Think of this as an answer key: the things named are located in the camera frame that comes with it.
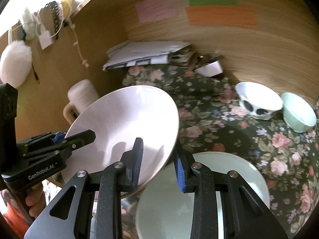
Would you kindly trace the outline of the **person's left hand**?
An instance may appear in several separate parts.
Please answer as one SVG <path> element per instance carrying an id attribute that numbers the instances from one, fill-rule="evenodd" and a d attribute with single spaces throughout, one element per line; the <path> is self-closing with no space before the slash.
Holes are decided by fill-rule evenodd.
<path id="1" fill-rule="evenodd" d="M 17 202 L 14 194 L 7 189 L 1 191 L 1 193 L 7 204 L 14 210 L 17 210 L 24 217 L 25 215 L 23 214 L 23 207 L 21 206 L 21 203 Z M 29 207 L 29 216 L 32 218 L 37 218 L 42 210 L 46 207 L 42 183 L 38 183 L 28 190 L 28 194 L 25 198 L 25 204 Z"/>

